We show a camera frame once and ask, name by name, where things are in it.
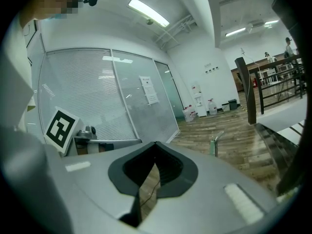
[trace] fire extinguisher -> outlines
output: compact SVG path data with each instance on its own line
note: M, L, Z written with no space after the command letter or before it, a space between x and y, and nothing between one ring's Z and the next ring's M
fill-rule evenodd
M257 87L257 86L258 86L257 80L256 80L256 78L254 78L254 79L253 79L253 87L255 88L255 87Z

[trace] staircase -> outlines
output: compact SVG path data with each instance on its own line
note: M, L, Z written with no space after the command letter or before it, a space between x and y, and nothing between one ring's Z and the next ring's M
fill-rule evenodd
M282 178L289 168L298 146L260 123L256 124L255 128L267 145L278 169L279 177Z

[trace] white ceiling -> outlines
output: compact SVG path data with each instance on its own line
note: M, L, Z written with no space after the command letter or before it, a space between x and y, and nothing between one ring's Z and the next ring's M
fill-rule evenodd
M123 17L129 27L144 26L151 30L150 37L156 41L168 31L176 22L190 13L180 0L140 0L160 13L170 24L163 28L157 23L147 25L147 18L131 9L128 4L131 0L98 0L96 7Z
M225 38L225 34L246 27L251 21L277 20L272 10L274 0L219 0L221 13L221 41L237 39L248 32Z
M140 30L142 31L142 27L144 27L146 29L144 30L144 38L148 37L153 42L158 40L157 44L159 47L164 46L169 40L174 40L172 36L178 34L181 30L189 31L189 25L194 22L193 18L189 17L186 20L188 21L187 24L185 24L186 21L184 21L172 28L172 26L181 19L190 15L184 2L181 0L140 1L160 13L170 24L166 28L159 26L157 23L147 25L146 17L129 8L128 4L130 0L98 0L96 7L119 16L120 19L122 18L120 21L123 21L125 26L128 25L127 27L131 27L134 30L136 29L139 34ZM226 33L245 27L252 20L275 19L276 15L271 9L272 2L273 0L219 0L221 41L225 40L224 36ZM171 36L166 34L165 31L169 31Z

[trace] black cable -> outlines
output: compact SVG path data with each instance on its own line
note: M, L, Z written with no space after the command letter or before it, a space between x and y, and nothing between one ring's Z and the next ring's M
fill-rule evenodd
M28 34L27 35L24 35L25 37L28 36L30 33L30 26L28 25Z
M151 197L152 197L152 195L153 195L153 193L154 193L154 190L155 190L156 186L153 188L153 191L152 191L151 196L150 196L143 204L140 205L140 208L141 208L148 200L151 199Z

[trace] white wall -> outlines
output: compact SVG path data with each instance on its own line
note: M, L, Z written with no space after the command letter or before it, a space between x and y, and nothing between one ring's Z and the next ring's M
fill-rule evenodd
M279 55L285 52L286 42L285 38L290 37L286 27L279 22L279 25L274 25L271 29L265 29L261 33L248 34L237 36L236 39L223 42L220 45L224 56L229 64L230 69L237 68L235 59L243 57L246 64L257 62L265 59L265 52L271 56ZM296 53L297 48L294 41L291 42L291 47ZM240 48L245 51L245 56L241 54Z
M195 27L189 34L181 33L176 36L180 45L168 48L167 53L175 63L176 68L189 92L191 86L198 82L203 93L205 105L211 98L218 108L231 99L239 103L234 79L222 51L215 48L214 41L202 29ZM211 63L208 69L219 67L219 70L205 74L205 65Z
M168 64L184 105L190 95L169 56L150 40L150 30L131 28L122 17L96 7L79 9L66 19L46 19L40 24L47 52L66 48L106 48L153 58Z

